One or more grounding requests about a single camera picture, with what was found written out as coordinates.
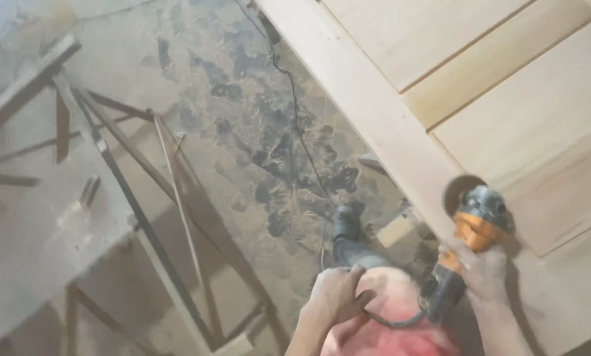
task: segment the power cord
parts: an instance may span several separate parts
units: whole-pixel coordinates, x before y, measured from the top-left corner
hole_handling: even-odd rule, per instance
[[[324,195],[326,196],[328,201],[331,203],[331,205],[334,207],[337,207],[337,204],[335,204],[335,202],[331,199],[330,195],[328,194],[327,190],[324,187],[324,184],[322,183],[322,178],[320,177],[320,173],[318,173],[318,169],[315,167],[315,163],[313,162],[313,157],[311,156],[309,149],[307,148],[306,144],[304,143],[304,138],[302,136],[302,132],[300,131],[300,126],[299,126],[300,105],[298,103],[297,96],[296,96],[296,85],[294,84],[293,74],[291,74],[291,72],[289,70],[286,70],[286,69],[282,68],[280,65],[278,65],[278,55],[276,53],[275,48],[273,47],[273,43],[271,43],[271,39],[269,39],[268,34],[263,29],[261,29],[260,26],[256,23],[256,21],[254,21],[252,19],[251,15],[247,11],[245,11],[245,8],[244,8],[243,4],[240,2],[240,0],[234,0],[234,1],[236,2],[238,7],[240,8],[240,11],[243,12],[245,17],[247,17],[247,19],[252,23],[252,25],[254,25],[254,27],[258,30],[260,35],[262,35],[267,40],[267,43],[269,45],[269,50],[271,52],[270,53],[271,54],[271,64],[280,73],[285,74],[289,78],[289,82],[291,83],[291,95],[293,96],[293,101],[294,101],[294,129],[295,129],[295,133],[297,134],[298,138],[300,139],[300,143],[302,144],[302,148],[304,149],[307,157],[309,158],[309,162],[311,162],[311,166],[313,167],[313,172],[315,173],[315,177],[318,180],[318,183],[320,185],[320,189],[322,190],[322,192],[324,193]]]

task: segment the dark pants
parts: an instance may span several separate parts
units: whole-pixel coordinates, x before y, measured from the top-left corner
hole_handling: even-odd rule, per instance
[[[391,266],[387,259],[370,251],[361,243],[342,237],[333,241],[333,257],[341,267],[352,267],[357,264],[365,269]]]

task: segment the grinding disc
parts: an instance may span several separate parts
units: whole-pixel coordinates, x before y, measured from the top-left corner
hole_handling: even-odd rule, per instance
[[[450,217],[454,217],[465,194],[477,186],[486,185],[485,181],[475,175],[465,174],[454,178],[443,192],[443,209]]]

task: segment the angle grinder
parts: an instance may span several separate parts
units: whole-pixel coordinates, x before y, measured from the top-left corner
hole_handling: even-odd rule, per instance
[[[454,237],[463,240],[474,253],[488,250],[513,231],[505,198],[474,175],[462,175],[450,182],[443,193],[443,207],[456,225]],[[430,279],[421,288],[420,310],[416,316],[404,321],[389,321],[368,314],[391,329],[411,326],[425,317],[440,324],[465,293],[461,271],[458,256],[446,250],[439,255]]]

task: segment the dusty floor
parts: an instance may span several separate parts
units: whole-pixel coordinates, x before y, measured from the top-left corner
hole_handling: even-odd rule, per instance
[[[411,214],[411,207],[388,177],[358,164],[357,157],[368,148],[280,41],[275,51],[281,68],[292,74],[296,114],[288,76],[272,65],[267,39],[235,0],[126,5],[141,2],[119,2],[124,8],[102,0],[88,8],[75,0],[19,6],[10,31],[15,34],[0,44],[0,91],[34,63],[39,48],[73,32],[83,48],[66,63],[69,74],[100,93],[163,113],[174,132],[185,134],[181,149],[292,332],[319,269],[322,222],[330,220],[335,207],[353,206],[361,214],[364,240],[374,245],[377,231],[399,214]],[[27,13],[30,8],[36,13]],[[0,155],[54,135],[53,95],[46,89],[0,129]],[[167,176],[154,126],[139,119],[121,126]],[[195,286],[178,212],[132,158],[109,141],[184,281]],[[54,164],[53,150],[0,162],[0,171],[42,176]],[[0,213],[22,194],[0,188]],[[325,226],[329,246],[331,224]],[[227,332],[251,310],[253,300],[209,245],[200,248]],[[434,248],[425,231],[402,240],[389,255],[421,279],[435,260]],[[138,243],[109,255],[79,285],[158,350],[193,354],[192,341]],[[201,297],[195,297],[201,304]],[[18,355],[57,354],[64,347],[63,304],[63,297],[56,296],[15,331]],[[82,354],[141,354],[83,308],[80,326]],[[253,355],[278,354],[268,330],[256,343]]]

